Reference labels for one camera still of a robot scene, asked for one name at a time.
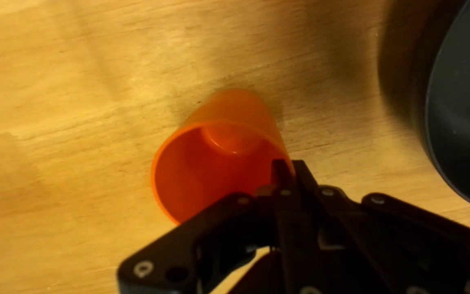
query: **screw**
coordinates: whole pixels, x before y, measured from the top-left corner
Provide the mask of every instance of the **screw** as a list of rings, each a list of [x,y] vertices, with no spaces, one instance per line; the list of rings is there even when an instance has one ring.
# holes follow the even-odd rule
[[[280,194],[281,196],[291,196],[291,191],[289,189],[281,189]]]
[[[426,289],[418,287],[418,286],[410,286],[407,294],[430,294]]]
[[[239,197],[237,202],[245,206],[250,202],[250,199],[249,197]]]
[[[382,196],[376,194],[371,197],[371,202],[382,206],[382,204],[386,204],[386,199]]]
[[[314,286],[304,286],[301,289],[301,294],[322,294],[322,292],[317,287],[314,287]]]
[[[333,191],[333,189],[330,189],[330,188],[322,188],[322,194],[324,194],[324,196],[333,196],[333,194],[335,194],[335,191]]]
[[[154,263],[149,261],[149,259],[144,259],[144,261],[139,261],[134,268],[134,274],[139,277],[139,279],[144,279],[147,276],[151,276],[151,273],[154,271]]]

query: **plastic cup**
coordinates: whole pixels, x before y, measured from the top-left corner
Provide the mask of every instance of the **plastic cup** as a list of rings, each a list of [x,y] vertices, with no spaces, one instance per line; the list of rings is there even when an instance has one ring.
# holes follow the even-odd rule
[[[182,224],[231,192],[255,194],[271,184],[276,158],[291,161],[262,98],[226,90],[164,142],[151,184],[160,207]]]

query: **wooden table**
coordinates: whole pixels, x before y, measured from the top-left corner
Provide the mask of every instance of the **wooden table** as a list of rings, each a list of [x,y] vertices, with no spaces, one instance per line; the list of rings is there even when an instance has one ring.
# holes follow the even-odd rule
[[[229,86],[263,94],[320,183],[470,225],[405,109],[436,5],[0,0],[0,292],[116,292],[121,259],[173,227],[154,152]]]

